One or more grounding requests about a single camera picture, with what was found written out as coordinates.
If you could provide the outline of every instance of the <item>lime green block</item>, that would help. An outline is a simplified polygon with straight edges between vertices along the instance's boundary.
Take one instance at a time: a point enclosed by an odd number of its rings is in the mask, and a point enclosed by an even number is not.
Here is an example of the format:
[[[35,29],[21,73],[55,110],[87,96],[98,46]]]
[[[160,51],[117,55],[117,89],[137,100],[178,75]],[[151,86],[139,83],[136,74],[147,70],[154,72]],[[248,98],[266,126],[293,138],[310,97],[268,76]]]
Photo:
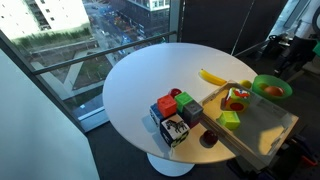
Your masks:
[[[217,121],[229,130],[235,130],[240,125],[240,119],[236,111],[222,111]]]
[[[188,93],[182,92],[176,95],[174,100],[177,102],[177,109],[182,113],[183,106],[191,102],[193,99]]]

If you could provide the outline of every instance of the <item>toy block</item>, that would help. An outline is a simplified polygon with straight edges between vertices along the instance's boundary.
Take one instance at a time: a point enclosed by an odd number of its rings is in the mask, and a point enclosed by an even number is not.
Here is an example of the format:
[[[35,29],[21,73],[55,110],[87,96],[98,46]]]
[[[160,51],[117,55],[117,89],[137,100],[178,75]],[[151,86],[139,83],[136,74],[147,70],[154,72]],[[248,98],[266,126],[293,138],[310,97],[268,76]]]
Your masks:
[[[197,121],[200,118],[203,112],[203,108],[195,100],[192,100],[191,102],[183,106],[182,111],[183,111],[182,118],[190,127],[191,123],[193,123],[194,121]]]
[[[232,87],[225,99],[225,110],[243,112],[250,104],[249,98],[248,91]]]
[[[201,120],[201,118],[198,118],[198,119],[196,119],[196,120],[193,120],[192,122],[189,122],[189,124],[188,124],[188,126],[189,126],[189,128],[190,129],[192,129],[193,127],[195,127],[197,124],[199,124],[199,122],[200,122],[200,120]]]
[[[178,114],[160,123],[160,134],[169,147],[176,147],[183,142],[187,138],[189,130],[189,126]]]
[[[236,111],[222,111],[217,122],[229,130],[235,130],[240,125],[240,119]]]
[[[176,95],[174,97],[174,100],[177,102],[177,108],[178,108],[178,111],[180,113],[182,113],[182,110],[183,110],[183,106],[185,106],[186,104],[188,104],[189,102],[191,102],[193,99],[192,97],[186,93],[186,92],[182,92],[178,95]]]
[[[150,106],[149,112],[150,112],[150,116],[153,119],[154,123],[157,125],[157,127],[159,127],[160,122],[162,120],[164,120],[164,117],[162,116],[161,112],[159,111],[157,103]]]
[[[177,103],[170,95],[165,95],[157,100],[158,109],[164,118],[177,112]]]

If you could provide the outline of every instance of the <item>red block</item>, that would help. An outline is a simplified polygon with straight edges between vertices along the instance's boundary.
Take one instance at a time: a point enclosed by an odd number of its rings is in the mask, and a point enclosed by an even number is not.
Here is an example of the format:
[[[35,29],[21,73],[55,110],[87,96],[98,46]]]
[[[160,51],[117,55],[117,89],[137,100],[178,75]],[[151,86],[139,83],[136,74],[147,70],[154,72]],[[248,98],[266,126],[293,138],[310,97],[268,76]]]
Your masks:
[[[158,109],[164,118],[175,114],[177,111],[177,103],[170,95],[165,95],[157,100]]]

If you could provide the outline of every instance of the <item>wooden tray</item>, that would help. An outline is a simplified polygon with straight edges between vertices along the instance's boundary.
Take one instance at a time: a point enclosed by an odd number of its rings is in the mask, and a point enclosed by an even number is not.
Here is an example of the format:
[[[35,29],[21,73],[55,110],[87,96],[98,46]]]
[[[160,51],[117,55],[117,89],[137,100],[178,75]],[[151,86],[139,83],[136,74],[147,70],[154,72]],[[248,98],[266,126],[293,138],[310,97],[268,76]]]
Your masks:
[[[241,124],[233,131],[216,121],[223,110],[222,99],[231,87],[247,90],[251,94],[248,108],[238,113]],[[233,81],[214,91],[200,104],[204,109],[204,121],[257,170],[270,164],[298,120],[297,116]]]

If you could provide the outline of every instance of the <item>road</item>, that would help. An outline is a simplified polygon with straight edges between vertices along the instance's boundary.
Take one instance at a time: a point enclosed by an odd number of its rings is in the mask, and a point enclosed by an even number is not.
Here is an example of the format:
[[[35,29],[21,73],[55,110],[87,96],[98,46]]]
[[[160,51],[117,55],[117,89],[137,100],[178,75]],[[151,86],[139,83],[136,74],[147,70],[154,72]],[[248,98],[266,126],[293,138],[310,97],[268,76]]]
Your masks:
[[[129,37],[113,24],[114,10],[108,4],[85,3],[84,7],[92,21],[93,36],[98,41],[99,46],[104,49],[110,49],[124,45]],[[132,53],[134,48],[127,48],[118,53],[107,54],[106,57],[114,66],[124,55]]]

